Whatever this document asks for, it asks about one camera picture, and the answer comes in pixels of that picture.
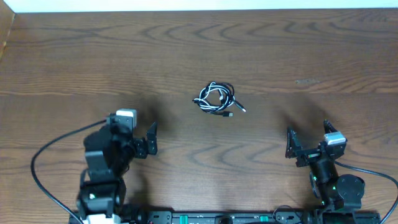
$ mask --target black cable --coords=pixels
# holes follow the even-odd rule
[[[207,100],[207,97],[212,91],[217,91],[220,94],[220,105],[211,104]],[[235,104],[243,112],[246,112],[246,109],[243,107],[243,105],[235,100],[235,89],[229,83],[211,82],[201,90],[199,97],[193,99],[192,101],[196,103],[203,112],[209,114],[232,116],[232,112],[223,110],[232,106],[233,104]]]
[[[294,210],[294,208],[292,208],[292,207],[289,206],[289,205],[281,205],[281,206],[277,207],[277,208],[274,210],[274,212],[272,212],[272,218],[273,218],[276,222],[281,223],[280,221],[278,221],[278,220],[276,219],[275,212],[276,212],[278,209],[282,208],[282,207],[290,208],[290,209],[296,214],[296,216],[297,216],[299,219],[301,219],[302,215],[299,215],[299,214]]]
[[[52,145],[53,143],[55,143],[55,142],[57,142],[57,141],[59,141],[59,140],[61,140],[61,139],[63,139],[63,138],[66,138],[66,137],[69,137],[69,136],[74,135],[74,134],[76,134],[76,133],[79,133],[79,132],[81,132],[81,131],[84,131],[84,130],[86,130],[86,129],[89,129],[89,128],[92,128],[92,127],[97,126],[97,125],[99,125],[99,124],[105,123],[105,122],[106,122],[106,120],[98,121],[98,122],[96,122],[96,123],[94,123],[94,124],[91,124],[91,125],[85,126],[85,127],[83,127],[83,128],[80,128],[80,129],[71,131],[71,132],[69,132],[69,133],[66,133],[66,134],[64,134],[64,135],[61,135],[61,136],[59,136],[59,137],[53,139],[52,141],[50,141],[49,143],[47,143],[47,144],[45,144],[43,147],[41,147],[41,148],[39,149],[39,151],[37,151],[36,154],[32,157],[32,161],[30,162],[30,171],[32,172],[32,177],[33,177],[33,179],[35,180],[37,186],[39,186],[39,189],[42,190],[51,200],[53,200],[55,203],[57,203],[59,206],[61,206],[64,210],[66,210],[73,218],[76,218],[76,219],[79,221],[79,223],[81,223],[81,224],[83,224],[83,221],[82,221],[73,211],[71,211],[66,205],[64,205],[61,201],[59,201],[57,198],[55,198],[55,197],[54,197],[54,196],[53,196],[53,195],[40,183],[39,179],[38,179],[37,176],[36,176],[35,161],[36,161],[36,158],[40,155],[40,153],[42,153],[42,151],[44,151],[44,149],[48,148],[48,147],[49,147],[50,145]]]
[[[373,175],[376,175],[376,176],[379,176],[379,177],[387,178],[387,179],[393,181],[393,183],[397,186],[397,189],[398,189],[398,181],[395,180],[393,177],[390,177],[387,174],[382,174],[380,172],[374,172],[374,171],[367,170],[367,169],[353,167],[353,166],[350,166],[350,165],[342,164],[342,163],[337,162],[337,161],[335,161],[335,164],[337,164],[337,165],[339,165],[341,167],[347,168],[347,169],[360,171],[360,172],[364,172],[366,174],[373,174]],[[384,216],[384,218],[380,221],[380,224],[383,224],[390,217],[390,215],[393,213],[394,209],[396,209],[397,205],[398,205],[398,196],[396,198],[396,201],[392,204],[392,207],[390,208],[390,210],[387,212],[386,216]]]
[[[126,172],[129,170],[130,170],[130,165],[127,166],[127,169],[124,171],[123,175],[126,174]]]

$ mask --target white and black cable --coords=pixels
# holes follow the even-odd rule
[[[217,91],[220,94],[220,105],[211,104],[207,100],[207,97],[212,91]],[[232,116],[232,112],[223,110],[232,106],[233,104],[235,104],[243,112],[246,112],[246,109],[243,107],[243,105],[235,100],[234,94],[235,89],[231,84],[211,82],[201,90],[199,97],[193,99],[192,101],[196,103],[203,112],[209,114]]]

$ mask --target wooden table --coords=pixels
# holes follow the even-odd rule
[[[319,204],[309,168],[284,158],[285,129],[316,146],[325,118],[348,138],[339,161],[398,178],[397,41],[397,9],[19,14],[0,63],[0,222],[66,223],[34,183],[30,159],[119,108],[139,111],[137,136],[159,122],[159,154],[133,160],[124,176],[130,202]],[[232,83],[248,112],[203,113],[192,99],[212,80]],[[37,161],[42,183],[71,208],[89,133]],[[385,215],[392,182],[338,171],[362,177],[363,209]]]

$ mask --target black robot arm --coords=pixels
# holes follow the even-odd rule
[[[314,194],[322,199],[322,208],[317,215],[325,212],[355,212],[361,208],[364,180],[351,174],[338,175],[334,160],[344,154],[347,139],[329,121],[325,120],[323,126],[323,141],[313,149],[303,149],[296,132],[288,128],[285,156],[296,158],[297,167],[310,166]]]
[[[120,220],[126,184],[123,174],[133,158],[145,159],[157,153],[157,123],[147,132],[147,139],[134,138],[136,111],[120,109],[110,114],[104,125],[84,140],[90,181],[80,184],[77,206],[83,221],[92,223]]]

